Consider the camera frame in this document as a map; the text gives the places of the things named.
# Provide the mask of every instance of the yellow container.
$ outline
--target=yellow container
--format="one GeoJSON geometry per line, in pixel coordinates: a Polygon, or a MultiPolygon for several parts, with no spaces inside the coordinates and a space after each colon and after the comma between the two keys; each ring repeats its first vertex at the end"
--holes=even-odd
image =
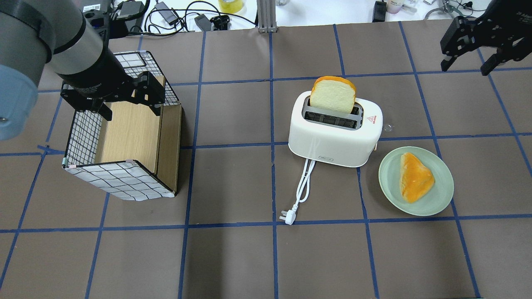
{"type": "Polygon", "coordinates": [[[223,13],[237,13],[244,6],[242,0],[218,0],[223,13]]]}

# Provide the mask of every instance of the green plate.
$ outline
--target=green plate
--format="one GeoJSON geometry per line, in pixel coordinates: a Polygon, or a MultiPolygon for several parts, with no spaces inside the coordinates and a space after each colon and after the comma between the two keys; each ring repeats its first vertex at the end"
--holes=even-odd
{"type": "Polygon", "coordinates": [[[404,146],[389,152],[379,167],[379,183],[384,195],[399,210],[416,216],[430,216],[443,211],[451,202],[454,193],[454,181],[449,168],[437,155],[424,148],[404,146]],[[410,152],[434,175],[434,186],[422,198],[408,203],[401,196],[399,180],[401,177],[401,155],[410,152]]]}

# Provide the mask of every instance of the white cable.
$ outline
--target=white cable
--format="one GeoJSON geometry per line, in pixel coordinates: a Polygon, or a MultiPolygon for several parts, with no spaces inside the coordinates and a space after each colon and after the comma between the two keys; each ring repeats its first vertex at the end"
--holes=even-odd
{"type": "Polygon", "coordinates": [[[314,166],[316,165],[315,160],[309,159],[305,160],[305,166],[303,168],[303,173],[301,174],[301,179],[299,181],[299,184],[297,184],[297,190],[296,190],[296,203],[292,206],[292,209],[289,211],[281,211],[282,216],[279,217],[279,219],[284,220],[286,224],[292,225],[296,219],[296,211],[299,207],[300,203],[305,202],[309,198],[310,193],[310,174],[312,173],[312,170],[314,169],[314,166]],[[303,194],[303,191],[306,189],[305,197],[301,199],[301,195],[303,194]]]}

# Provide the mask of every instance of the blue grid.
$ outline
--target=blue grid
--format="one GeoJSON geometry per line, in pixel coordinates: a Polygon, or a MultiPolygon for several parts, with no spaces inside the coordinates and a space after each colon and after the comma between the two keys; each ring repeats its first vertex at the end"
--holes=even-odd
{"type": "MultiPolygon", "coordinates": [[[[425,72],[417,72],[415,69],[414,61],[412,58],[412,55],[410,53],[410,48],[408,46],[408,41],[405,36],[403,26],[401,22],[398,22],[398,25],[400,27],[403,40],[405,43],[405,47],[410,59],[410,63],[412,66],[412,72],[397,72],[397,73],[370,73],[370,74],[345,74],[345,70],[343,67],[343,58],[342,58],[342,50],[340,46],[340,40],[338,38],[338,32],[336,29],[336,25],[333,25],[335,38],[336,38],[336,45],[338,48],[338,57],[340,60],[340,67],[342,70],[341,76],[344,78],[354,78],[354,77],[380,77],[380,76],[402,76],[402,75],[414,75],[418,90],[421,96],[421,101],[423,103],[423,108],[425,109],[426,117],[429,123],[431,136],[414,136],[414,137],[383,137],[380,139],[380,141],[391,141],[391,140],[418,140],[418,139],[432,139],[434,141],[436,151],[438,156],[441,158],[441,153],[439,151],[438,146],[438,140],[439,139],[452,139],[452,138],[496,138],[496,137],[514,137],[516,139],[516,142],[519,146],[519,149],[521,151],[521,154],[523,156],[523,160],[530,172],[530,175],[532,176],[532,169],[530,167],[529,159],[525,153],[525,150],[521,144],[521,141],[519,139],[519,136],[532,136],[532,132],[517,132],[513,126],[513,123],[510,119],[510,116],[508,112],[506,111],[506,108],[504,106],[503,100],[495,86],[495,83],[493,79],[491,78],[491,75],[488,75],[489,81],[492,85],[492,88],[495,92],[495,95],[499,101],[499,104],[501,105],[502,110],[504,111],[504,114],[506,116],[506,119],[510,125],[510,128],[512,130],[512,133],[509,134],[483,134],[483,135],[451,135],[451,136],[437,136],[435,134],[432,121],[430,119],[430,113],[427,108],[427,104],[425,102],[425,98],[423,95],[423,91],[419,82],[418,75],[420,74],[439,74],[442,73],[440,71],[425,71],[425,72]]],[[[6,272],[9,268],[9,263],[13,254],[13,250],[16,245],[16,241],[18,239],[18,236],[20,233],[27,233],[27,232],[67,232],[67,231],[97,231],[98,237],[95,244],[94,249],[94,255],[93,255],[93,261],[90,268],[89,273],[89,279],[87,282],[87,289],[86,289],[86,296],[85,298],[89,297],[90,294],[90,287],[92,283],[92,278],[94,274],[94,270],[96,267],[96,261],[98,256],[98,249],[99,249],[99,243],[101,240],[101,235],[103,231],[118,231],[118,230],[159,230],[159,229],[183,229],[184,230],[184,237],[183,237],[183,246],[182,246],[182,256],[181,256],[181,269],[180,269],[180,279],[179,279],[179,285],[178,285],[178,298],[182,298],[182,289],[183,289],[183,281],[184,281],[184,274],[185,274],[185,259],[186,259],[186,247],[187,247],[187,237],[188,237],[188,230],[189,229],[203,229],[203,228],[222,228],[222,227],[252,227],[252,226],[271,226],[272,227],[272,237],[273,237],[273,269],[274,269],[274,294],[275,298],[279,298],[279,289],[278,289],[278,272],[277,272],[277,226],[278,225],[285,225],[284,222],[277,220],[277,208],[276,208],[276,191],[275,191],[275,146],[276,145],[286,145],[287,142],[275,142],[274,137],[274,119],[273,119],[273,83],[275,81],[287,81],[287,80],[308,80],[308,79],[317,79],[318,77],[296,77],[296,78],[274,78],[273,77],[273,45],[272,45],[272,33],[269,33],[269,52],[270,52],[270,77],[264,78],[264,79],[258,79],[258,80],[234,80],[234,81],[209,81],[209,82],[203,82],[202,81],[202,73],[203,73],[203,61],[204,61],[204,52],[205,52],[205,39],[206,39],[206,33],[203,33],[203,41],[202,41],[202,53],[201,53],[201,62],[200,62],[200,69],[199,69],[199,78],[198,82],[189,82],[189,83],[176,83],[171,84],[172,86],[198,86],[198,93],[197,93],[197,102],[196,102],[196,117],[195,117],[195,127],[194,127],[194,141],[192,146],[184,146],[182,149],[190,149],[192,150],[192,160],[190,165],[190,177],[189,177],[189,186],[188,186],[188,196],[187,196],[187,210],[186,210],[186,218],[185,218],[185,224],[184,225],[166,225],[166,226],[128,226],[128,227],[105,227],[104,221],[105,221],[105,214],[107,210],[107,204],[109,202],[109,194],[106,194],[104,207],[102,211],[101,221],[99,224],[99,227],[76,227],[76,228],[42,228],[42,229],[22,229],[22,223],[24,221],[24,216],[26,215],[26,210],[28,208],[31,194],[33,192],[36,180],[38,178],[39,172],[41,170],[41,167],[43,165],[43,161],[47,155],[63,155],[64,151],[60,151],[57,149],[51,149],[49,146],[38,146],[38,149],[42,152],[26,152],[26,153],[0,153],[0,157],[2,156],[35,156],[40,155],[41,159],[39,162],[39,166],[37,168],[37,171],[35,173],[34,179],[32,181],[30,190],[28,192],[28,196],[26,198],[26,202],[24,203],[24,208],[19,220],[19,224],[17,229],[0,229],[0,233],[14,233],[13,242],[10,247],[9,254],[7,256],[2,276],[0,277],[0,288],[2,288],[2,283],[4,281],[6,272]],[[196,145],[197,140],[197,130],[198,130],[198,118],[199,118],[199,111],[200,111],[200,98],[201,98],[201,86],[202,85],[211,85],[211,84],[233,84],[233,83],[241,83],[241,82],[262,82],[262,81],[269,81],[270,82],[270,129],[271,129],[271,142],[269,143],[244,143],[244,144],[219,144],[219,145],[196,145]],[[271,161],[272,161],[272,170],[271,170],[271,178],[272,178],[272,221],[271,222],[237,222],[237,223],[209,223],[209,224],[198,224],[198,225],[191,225],[189,224],[189,215],[190,215],[190,202],[192,199],[192,186],[193,186],[193,177],[194,177],[194,162],[195,162],[195,151],[198,148],[223,148],[223,147],[247,147],[247,146],[270,146],[271,147],[271,161]]],[[[139,39],[139,44],[137,50],[140,50],[142,47],[142,36],[139,39]]],[[[478,54],[480,56],[480,59],[482,62],[484,62],[484,58],[480,51],[478,51],[478,54]]],[[[501,72],[501,71],[515,71],[515,70],[532,70],[531,67],[523,67],[523,68],[497,68],[494,70],[494,72],[501,72]]],[[[469,73],[469,72],[480,72],[479,70],[452,70],[448,71],[447,73],[469,73]]],[[[58,93],[59,90],[40,90],[39,93],[58,93]]],[[[49,142],[49,139],[51,137],[55,120],[57,118],[57,115],[60,110],[60,106],[62,104],[62,99],[60,98],[59,102],[57,103],[57,107],[55,110],[55,114],[52,120],[52,123],[50,125],[50,129],[48,131],[48,135],[46,137],[46,142],[49,142]]],[[[369,260],[370,260],[370,267],[371,267],[371,275],[373,280],[373,288],[375,292],[375,297],[379,298],[379,290],[377,285],[377,273],[375,270],[375,261],[373,257],[373,250],[372,250],[372,244],[371,244],[371,234],[370,234],[370,224],[371,223],[392,223],[392,222],[425,222],[425,221],[455,221],[457,230],[460,236],[460,240],[462,243],[462,248],[464,250],[464,255],[466,259],[466,263],[468,266],[468,270],[471,277],[471,283],[473,286],[473,289],[475,291],[475,295],[477,297],[480,297],[480,291],[478,289],[476,280],[475,280],[475,274],[473,272],[472,263],[469,258],[466,240],[464,238],[464,235],[462,233],[461,229],[461,220],[479,220],[479,219],[519,219],[519,218],[532,218],[532,214],[500,214],[500,215],[459,215],[456,206],[454,204],[454,200],[451,201],[451,206],[453,209],[453,216],[452,217],[425,217],[425,218],[385,218],[385,219],[369,219],[365,205],[364,205],[364,194],[361,186],[361,169],[357,168],[357,178],[358,178],[358,184],[359,184],[359,190],[360,190],[360,200],[362,204],[362,212],[363,212],[363,219],[345,219],[345,220],[310,220],[310,221],[295,221],[294,225],[327,225],[327,224],[364,224],[365,230],[366,230],[366,237],[367,237],[367,243],[368,243],[368,252],[369,252],[369,260]]]]}

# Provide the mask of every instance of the white bottle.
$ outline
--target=white bottle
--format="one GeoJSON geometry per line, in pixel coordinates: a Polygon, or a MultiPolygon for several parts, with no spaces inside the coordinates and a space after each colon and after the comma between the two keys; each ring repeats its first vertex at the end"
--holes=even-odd
{"type": "Polygon", "coordinates": [[[386,3],[386,11],[389,13],[398,13],[403,3],[404,0],[388,0],[388,3],[386,3]]]}

